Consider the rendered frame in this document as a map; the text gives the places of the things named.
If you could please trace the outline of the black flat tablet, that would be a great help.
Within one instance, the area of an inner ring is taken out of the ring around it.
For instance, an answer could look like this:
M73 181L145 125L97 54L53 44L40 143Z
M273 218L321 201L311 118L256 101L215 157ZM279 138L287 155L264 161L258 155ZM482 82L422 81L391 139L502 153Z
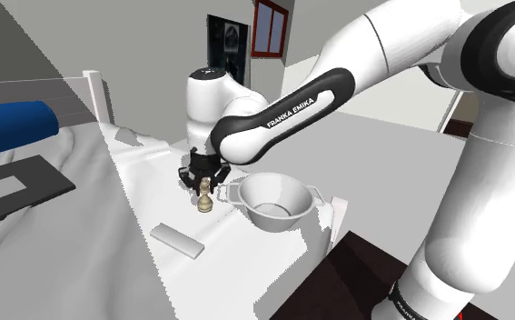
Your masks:
M40 155L0 165L0 221L72 190L75 185Z

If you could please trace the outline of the white flat remote control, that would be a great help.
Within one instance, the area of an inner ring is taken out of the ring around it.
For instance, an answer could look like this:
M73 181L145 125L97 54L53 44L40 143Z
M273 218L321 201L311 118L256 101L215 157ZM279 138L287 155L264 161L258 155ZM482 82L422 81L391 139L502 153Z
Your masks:
M153 228L150 236L191 259L196 259L205 249L202 243L163 223Z

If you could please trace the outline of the white two-handled bowl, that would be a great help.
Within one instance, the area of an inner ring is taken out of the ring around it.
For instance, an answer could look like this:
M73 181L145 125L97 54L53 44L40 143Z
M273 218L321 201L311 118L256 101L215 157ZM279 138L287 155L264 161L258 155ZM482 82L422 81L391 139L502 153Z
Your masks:
M289 230L314 208L324 205L320 191L278 173L256 173L225 187L226 201L245 208L259 229L280 233Z

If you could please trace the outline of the white bed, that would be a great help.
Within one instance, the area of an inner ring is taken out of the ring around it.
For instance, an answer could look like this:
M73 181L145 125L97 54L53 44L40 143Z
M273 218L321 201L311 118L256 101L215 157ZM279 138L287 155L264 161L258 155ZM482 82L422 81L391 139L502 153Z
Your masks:
M268 233L216 200L198 212L183 150L88 123L0 153L40 155L75 190L0 222L0 320L270 320L321 262L333 209ZM196 258L150 236L160 223L205 246Z

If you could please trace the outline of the dark wall picture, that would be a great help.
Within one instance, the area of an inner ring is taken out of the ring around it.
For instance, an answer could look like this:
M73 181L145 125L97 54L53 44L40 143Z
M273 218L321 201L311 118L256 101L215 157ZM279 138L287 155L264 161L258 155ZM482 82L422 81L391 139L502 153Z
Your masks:
M208 66L224 69L240 85L249 87L250 27L216 15L208 15L206 25Z

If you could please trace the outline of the dark robot stand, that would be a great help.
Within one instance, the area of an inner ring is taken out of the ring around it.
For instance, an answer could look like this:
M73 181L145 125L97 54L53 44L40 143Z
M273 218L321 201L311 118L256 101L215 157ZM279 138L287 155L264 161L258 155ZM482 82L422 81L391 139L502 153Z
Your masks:
M270 320L371 320L406 264L348 232Z

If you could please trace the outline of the red framed window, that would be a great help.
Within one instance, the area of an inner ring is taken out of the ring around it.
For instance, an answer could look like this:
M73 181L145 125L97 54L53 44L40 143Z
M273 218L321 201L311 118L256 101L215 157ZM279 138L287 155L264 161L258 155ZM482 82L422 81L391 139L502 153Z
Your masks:
M289 14L273 0L255 0L252 57L282 58Z

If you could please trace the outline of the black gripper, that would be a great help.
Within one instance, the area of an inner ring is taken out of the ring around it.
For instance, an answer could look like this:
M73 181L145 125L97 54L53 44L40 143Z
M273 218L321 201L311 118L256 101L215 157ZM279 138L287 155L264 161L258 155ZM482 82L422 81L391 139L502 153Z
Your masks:
M190 150L190 163L188 167L180 167L178 175L180 180L188 189L195 192L200 191L200 177L210 178L210 193L215 187L222 184L231 172L229 163L222 163L217 154L199 154L196 148Z

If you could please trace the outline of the blue pillow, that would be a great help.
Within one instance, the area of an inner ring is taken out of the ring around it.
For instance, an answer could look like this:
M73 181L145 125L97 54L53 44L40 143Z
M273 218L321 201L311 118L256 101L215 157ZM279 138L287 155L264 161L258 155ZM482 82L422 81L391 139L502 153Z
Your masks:
M42 101L0 104L0 153L59 133L52 109Z

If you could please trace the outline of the beige chess pawn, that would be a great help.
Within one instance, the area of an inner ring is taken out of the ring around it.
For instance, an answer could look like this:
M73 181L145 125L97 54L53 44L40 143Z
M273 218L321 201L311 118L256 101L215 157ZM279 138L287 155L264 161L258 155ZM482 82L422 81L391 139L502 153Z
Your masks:
M209 196L211 181L208 177L204 177L199 184L199 198L197 201L197 209L201 213L209 213L213 210L213 200Z

